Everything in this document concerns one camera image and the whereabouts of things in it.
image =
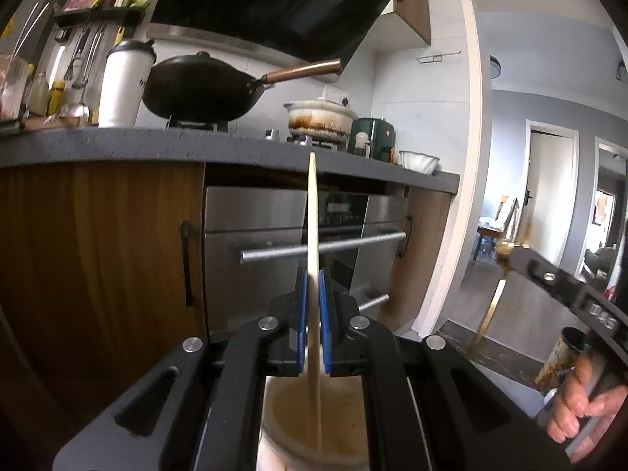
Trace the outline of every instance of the metal screw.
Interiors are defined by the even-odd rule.
[[[262,317],[257,325],[263,331],[272,331],[279,325],[279,321],[275,317],[268,315],[266,317]]]
[[[185,342],[183,342],[183,350],[185,352],[196,352],[199,351],[203,347],[203,340],[193,336],[192,338],[187,338]]]
[[[445,339],[439,335],[430,335],[425,338],[426,345],[433,351],[440,351],[445,348]]]
[[[366,329],[367,327],[369,327],[370,322],[365,316],[356,315],[355,317],[351,317],[351,320],[349,321],[349,325],[353,329]]]

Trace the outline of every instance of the countertop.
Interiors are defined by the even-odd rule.
[[[458,193],[460,176],[425,175],[398,165],[289,143],[171,128],[49,129],[0,139],[0,168],[72,161],[200,161],[307,172],[310,151],[319,173]]]

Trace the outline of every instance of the white cup with black lid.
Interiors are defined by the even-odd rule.
[[[151,67],[154,40],[123,40],[107,53],[100,93],[99,127],[132,127]]]

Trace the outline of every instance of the oven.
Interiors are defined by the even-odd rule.
[[[333,288],[375,317],[403,240],[407,200],[319,192],[319,251]],[[264,316],[272,298],[291,292],[307,265],[307,192],[211,186],[203,241],[210,333]]]

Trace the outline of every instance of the wok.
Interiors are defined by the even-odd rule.
[[[340,59],[282,69],[259,79],[199,51],[154,65],[142,99],[164,119],[217,124],[243,116],[273,83],[323,74],[341,74]]]

